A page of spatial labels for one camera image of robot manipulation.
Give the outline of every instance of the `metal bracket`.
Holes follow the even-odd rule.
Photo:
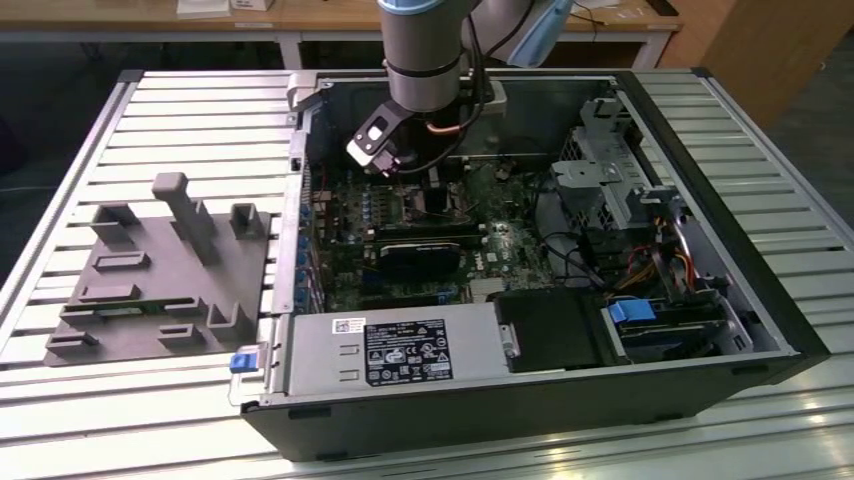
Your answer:
[[[291,110],[302,112],[311,107],[321,98],[315,95],[325,87],[318,84],[318,72],[302,70],[294,72],[289,79],[289,105]]]
[[[558,185],[566,188],[599,188],[622,182],[619,171],[610,163],[595,161],[555,162],[551,169],[558,176]]]

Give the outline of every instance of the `cable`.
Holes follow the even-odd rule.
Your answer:
[[[569,236],[571,239],[578,239],[578,238],[581,238],[578,234],[575,234],[573,232],[553,232],[549,235],[546,235],[545,237],[542,237],[541,234],[539,234],[539,230],[537,229],[537,225],[535,225],[534,226],[534,235],[535,235],[539,243],[543,245],[543,247],[546,247],[546,250],[549,250],[549,252],[555,257],[558,257],[561,260],[563,260],[563,265],[565,265],[565,269],[566,269],[567,273],[569,273],[569,266],[567,265],[573,265],[575,268],[578,268],[585,273],[585,276],[593,282],[593,284],[597,285],[597,287],[599,287],[599,288],[605,288],[606,287],[605,280],[602,280],[602,277],[599,277],[597,272],[594,272],[590,269],[590,267],[587,265],[585,265],[583,263],[581,263],[578,260],[574,260],[573,258],[570,258],[570,254],[574,251],[577,251],[578,249],[573,249],[573,250],[570,250],[570,252],[567,252],[565,254],[555,247],[549,245],[549,242],[546,241],[554,235],[565,235],[565,236]]]
[[[430,162],[427,162],[421,167],[398,170],[399,175],[413,175],[415,173],[422,173],[430,170],[437,165],[439,165],[439,163],[442,163],[442,161],[445,161],[445,159],[451,156],[451,153],[454,153],[454,151],[463,144],[463,141],[466,140],[466,134],[469,133],[469,127],[475,123],[475,121],[481,117],[481,113],[483,112],[483,107],[486,105],[486,94],[483,92],[483,90],[486,89],[486,79],[485,79],[486,70],[483,68],[483,52],[481,51],[481,41],[478,40],[478,31],[475,29],[475,22],[471,18],[471,15],[466,17],[466,21],[469,23],[469,34],[471,35],[471,46],[473,46],[473,52],[474,52],[474,58],[475,58],[473,75],[477,77],[475,86],[481,86],[479,92],[478,92],[478,96],[479,96],[478,104],[475,105],[475,108],[471,111],[471,116],[469,117],[469,120],[466,120],[466,122],[462,125],[457,126],[459,131],[459,136],[457,137],[457,140],[454,140],[454,143],[449,145],[449,148],[445,149],[445,151],[439,154],[437,158],[434,158]]]
[[[517,26],[513,27],[513,30],[510,31],[510,33],[505,35],[505,38],[502,38],[498,41],[498,43],[493,45],[493,48],[487,50],[486,54],[483,55],[486,58],[490,58],[493,56],[493,54],[507,44],[507,42],[517,35],[517,33],[519,33],[519,30],[522,30],[522,27],[525,26],[525,22],[527,22],[529,17],[531,16],[531,11],[534,11],[534,3],[535,1],[530,0],[529,6],[525,9],[525,13],[522,13],[522,17],[519,18],[519,23],[517,23]]]
[[[579,240],[582,238],[582,236],[575,232],[551,232],[549,235],[546,235],[543,237],[543,241],[549,240],[555,235],[561,235],[563,237],[567,237],[571,240]]]
[[[567,280],[570,280],[573,277],[579,277],[579,276],[583,277],[583,275],[570,275],[570,255],[573,255],[578,251],[579,251],[578,247],[575,247],[573,250],[566,252],[566,258],[563,259],[563,276],[566,277]]]
[[[685,280],[689,288],[694,290],[694,261],[692,260],[692,257],[685,255],[680,250],[677,250],[676,257],[682,260],[682,263],[685,264]]]
[[[590,10],[590,8],[587,8],[585,5],[582,5],[578,1],[575,2],[575,5],[578,5],[579,7],[582,7],[585,10],[587,10],[587,15],[590,15],[590,18],[585,18],[581,15],[577,15],[575,13],[570,13],[570,16],[575,17],[575,18],[581,18],[582,20],[590,22],[593,24],[593,41],[590,43],[597,43],[597,38],[599,37],[599,26],[606,25],[606,23],[601,20],[597,20],[595,18],[593,18],[593,10]]]
[[[627,262],[626,262],[626,263],[627,263],[627,265],[629,265],[629,268],[626,269],[626,275],[629,275],[629,274],[631,273],[631,264],[633,264],[633,263],[634,263],[634,261],[635,261],[635,255],[637,255],[638,253],[641,253],[641,252],[643,252],[643,251],[649,250],[650,248],[653,248],[653,246],[652,246],[652,245],[645,245],[645,246],[642,246],[642,247],[635,248],[635,249],[631,251],[631,255],[629,255],[629,260],[627,260]]]
[[[454,125],[451,127],[437,127],[431,122],[427,122],[427,130],[434,135],[454,135],[455,133],[463,133],[466,129],[478,121],[481,118],[481,113],[483,113],[483,108],[486,107],[486,68],[483,65],[483,51],[481,50],[481,40],[478,39],[478,31],[475,30],[475,22],[471,18],[471,15],[466,17],[466,22],[469,23],[469,32],[471,35],[471,51],[474,57],[474,65],[473,65],[473,83],[474,89],[478,93],[478,103],[475,104],[475,108],[471,111],[471,115],[469,119],[459,125]]]

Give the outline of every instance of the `black cable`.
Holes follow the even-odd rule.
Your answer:
[[[475,65],[474,65],[474,72],[473,72],[473,75],[475,78],[473,79],[473,81],[475,82],[475,88],[478,88],[478,97],[479,97],[478,104],[475,105],[475,108],[471,111],[471,116],[469,117],[469,120],[466,120],[466,122],[463,122],[463,124],[461,125],[459,135],[457,136],[457,140],[454,140],[454,143],[449,145],[449,148],[445,149],[445,151],[439,154],[437,158],[434,158],[430,162],[427,162],[421,167],[415,167],[409,170],[398,170],[399,175],[413,175],[415,173],[422,173],[430,170],[437,165],[439,165],[439,163],[442,163],[445,159],[447,159],[451,156],[451,153],[454,153],[454,151],[463,144],[463,141],[466,140],[466,134],[469,133],[469,127],[471,127],[471,125],[475,123],[475,121],[481,117],[481,113],[483,112],[483,108],[486,106],[486,92],[485,92],[486,69],[483,67],[483,52],[481,50],[481,40],[478,39],[478,31],[475,29],[475,22],[471,18],[471,15],[466,17],[466,22],[469,23],[469,34],[471,36],[471,47],[473,47],[474,58],[475,58]]]
[[[570,13],[570,16],[573,16],[575,18],[581,18],[582,20],[585,20],[585,21],[587,21],[587,22],[590,22],[593,24],[593,41],[590,43],[597,43],[597,38],[599,37],[599,26],[605,26],[605,22],[602,22],[602,21],[597,20],[595,18],[593,18],[593,10],[590,10],[590,8],[587,8],[579,2],[575,2],[575,5],[578,5],[585,10],[587,10],[587,15],[590,15],[590,18],[585,18],[581,15],[577,15],[575,13]]]
[[[582,236],[575,232],[551,232],[549,235],[543,237],[543,240],[549,240],[555,235],[561,235],[562,237],[569,238],[570,240],[581,240]]]
[[[593,279],[586,276],[586,275],[570,275],[570,255],[573,255],[575,252],[579,251],[579,248],[575,247],[573,250],[570,250],[569,252],[566,252],[566,258],[563,259],[563,278],[565,278],[565,282],[566,280],[573,280],[575,278],[586,278],[587,280],[593,281]]]
[[[563,265],[565,268],[569,272],[569,267],[566,267],[566,265],[573,265],[575,268],[578,268],[585,275],[587,276],[587,278],[590,279],[590,281],[601,288],[605,288],[605,280],[602,280],[602,278],[599,277],[599,275],[597,275],[597,272],[594,272],[590,267],[587,267],[587,265],[585,265],[583,263],[581,263],[578,260],[574,260],[573,258],[570,258],[570,253],[573,253],[571,251],[567,254],[561,253],[561,251],[553,247],[551,245],[549,245],[547,242],[543,241],[543,246],[546,247],[546,250],[549,250],[555,257],[558,257],[561,260],[563,260]]]
[[[522,30],[522,27],[525,26],[525,22],[527,22],[529,17],[531,16],[531,11],[534,11],[534,3],[537,3],[535,0],[530,0],[529,6],[525,9],[525,12],[522,13],[522,17],[519,18],[519,23],[517,23],[517,26],[513,27],[513,30],[510,31],[510,33],[505,35],[505,38],[502,38],[498,41],[498,43],[493,45],[493,48],[490,48],[487,52],[483,54],[486,58],[490,58],[493,56],[493,54],[507,44],[507,42],[517,35],[517,33],[519,33],[519,30]]]

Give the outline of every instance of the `warning label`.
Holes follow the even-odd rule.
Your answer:
[[[365,350],[373,387],[454,378],[445,320],[366,325]]]

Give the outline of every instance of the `floor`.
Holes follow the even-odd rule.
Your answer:
[[[62,182],[66,169],[123,69],[277,68],[274,45],[107,45],[100,59],[76,44],[0,45],[0,172],[16,146],[27,160],[0,173],[0,283]],[[323,57],[325,52],[313,52]],[[769,132],[792,161],[837,208],[854,221],[854,35]]]

